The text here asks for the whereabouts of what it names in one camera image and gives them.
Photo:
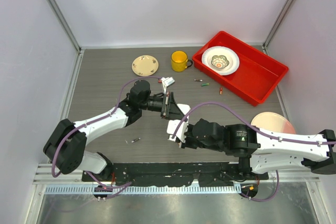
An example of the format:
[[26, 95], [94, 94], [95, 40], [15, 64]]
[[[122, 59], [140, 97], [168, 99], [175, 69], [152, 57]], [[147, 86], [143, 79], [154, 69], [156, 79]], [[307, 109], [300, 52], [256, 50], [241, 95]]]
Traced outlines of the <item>white remote control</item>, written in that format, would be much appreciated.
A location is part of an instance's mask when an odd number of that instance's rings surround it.
[[166, 119], [180, 121], [190, 109], [187, 104], [171, 104]]

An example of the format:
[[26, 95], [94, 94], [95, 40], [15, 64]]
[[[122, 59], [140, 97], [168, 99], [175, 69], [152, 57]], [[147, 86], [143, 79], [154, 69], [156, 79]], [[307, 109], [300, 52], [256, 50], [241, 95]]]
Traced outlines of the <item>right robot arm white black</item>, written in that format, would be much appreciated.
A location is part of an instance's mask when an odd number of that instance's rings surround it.
[[181, 148], [204, 148], [237, 157], [237, 173], [242, 179], [294, 168], [308, 168], [319, 175], [335, 174], [332, 130], [298, 135], [245, 124], [222, 126], [200, 119], [194, 125], [181, 123], [175, 134]]

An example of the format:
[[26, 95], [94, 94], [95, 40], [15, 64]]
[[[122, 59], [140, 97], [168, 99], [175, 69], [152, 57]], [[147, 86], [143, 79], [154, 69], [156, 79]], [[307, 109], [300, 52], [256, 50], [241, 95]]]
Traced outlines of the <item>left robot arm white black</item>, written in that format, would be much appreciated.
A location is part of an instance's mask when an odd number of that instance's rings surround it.
[[86, 146], [113, 130], [133, 124], [144, 110], [159, 112], [161, 118], [169, 120], [167, 132], [172, 135], [174, 123], [184, 119], [191, 108], [176, 103], [173, 92], [167, 91], [175, 82], [172, 77], [161, 78], [160, 82], [162, 92], [152, 94], [149, 82], [136, 78], [131, 81], [133, 87], [126, 98], [118, 98], [109, 111], [83, 121], [61, 120], [43, 148], [52, 162], [52, 176], [70, 174], [79, 169], [102, 182], [107, 181], [112, 174], [111, 162], [101, 153], [87, 152]]

